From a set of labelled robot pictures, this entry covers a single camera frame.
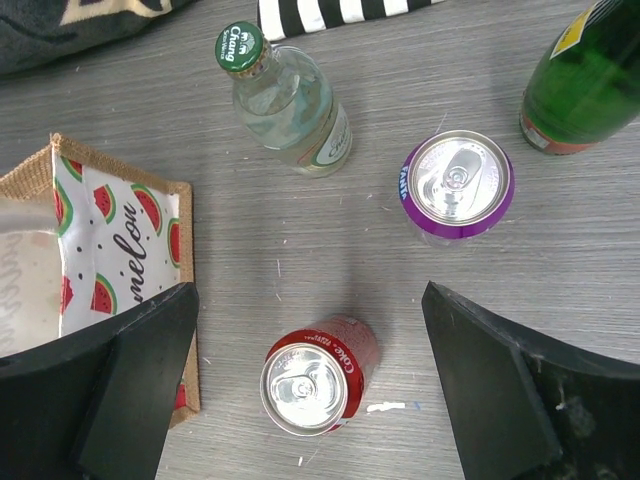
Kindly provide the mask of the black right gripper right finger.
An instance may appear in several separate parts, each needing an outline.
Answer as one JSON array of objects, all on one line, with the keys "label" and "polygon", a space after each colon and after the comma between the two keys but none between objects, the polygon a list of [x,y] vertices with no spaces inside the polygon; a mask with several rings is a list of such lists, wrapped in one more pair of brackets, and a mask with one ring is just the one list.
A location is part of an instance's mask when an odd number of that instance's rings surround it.
[{"label": "black right gripper right finger", "polygon": [[638,365],[435,282],[422,310],[465,478],[638,478]]}]

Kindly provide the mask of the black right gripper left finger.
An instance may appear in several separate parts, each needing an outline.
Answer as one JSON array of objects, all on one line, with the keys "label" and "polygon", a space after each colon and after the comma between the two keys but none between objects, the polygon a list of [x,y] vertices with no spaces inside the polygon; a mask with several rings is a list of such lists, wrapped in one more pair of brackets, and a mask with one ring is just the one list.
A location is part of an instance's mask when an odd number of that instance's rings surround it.
[{"label": "black right gripper left finger", "polygon": [[2,358],[2,478],[154,478],[198,310],[180,283]]}]

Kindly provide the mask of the burlap watermelon canvas bag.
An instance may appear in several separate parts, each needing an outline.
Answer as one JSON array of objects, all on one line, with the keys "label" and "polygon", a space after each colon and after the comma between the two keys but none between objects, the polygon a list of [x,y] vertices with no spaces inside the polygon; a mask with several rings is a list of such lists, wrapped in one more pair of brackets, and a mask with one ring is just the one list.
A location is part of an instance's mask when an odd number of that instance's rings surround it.
[{"label": "burlap watermelon canvas bag", "polygon": [[1,178],[1,352],[195,278],[193,191],[61,134]]}]

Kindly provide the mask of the purple Fanta can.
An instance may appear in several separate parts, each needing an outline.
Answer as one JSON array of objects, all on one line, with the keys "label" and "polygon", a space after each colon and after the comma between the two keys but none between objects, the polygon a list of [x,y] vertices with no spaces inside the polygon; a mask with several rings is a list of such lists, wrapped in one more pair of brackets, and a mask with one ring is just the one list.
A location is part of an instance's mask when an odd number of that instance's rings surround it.
[{"label": "purple Fanta can", "polygon": [[506,214],[515,193],[506,152],[469,130],[440,132],[417,145],[398,176],[398,195],[422,242],[456,245],[482,235]]}]

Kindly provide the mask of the green Perrier glass bottle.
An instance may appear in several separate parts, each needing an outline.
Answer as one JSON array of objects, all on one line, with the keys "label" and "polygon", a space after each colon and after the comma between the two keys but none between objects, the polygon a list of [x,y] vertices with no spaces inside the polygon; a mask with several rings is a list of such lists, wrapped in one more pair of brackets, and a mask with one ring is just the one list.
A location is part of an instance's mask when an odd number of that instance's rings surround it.
[{"label": "green Perrier glass bottle", "polygon": [[539,61],[523,94],[525,140],[551,155],[599,144],[639,115],[639,2],[594,1]]}]

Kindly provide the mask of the clear glass Chang bottle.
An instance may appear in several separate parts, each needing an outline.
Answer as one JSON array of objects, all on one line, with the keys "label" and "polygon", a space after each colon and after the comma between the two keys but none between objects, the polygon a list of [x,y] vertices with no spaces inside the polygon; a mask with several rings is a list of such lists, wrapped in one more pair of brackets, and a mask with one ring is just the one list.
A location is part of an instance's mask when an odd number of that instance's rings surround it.
[{"label": "clear glass Chang bottle", "polygon": [[270,43],[246,21],[221,31],[215,55],[233,80],[241,124],[272,156],[309,178],[331,175],[346,163],[353,140],[346,111],[309,55]]}]

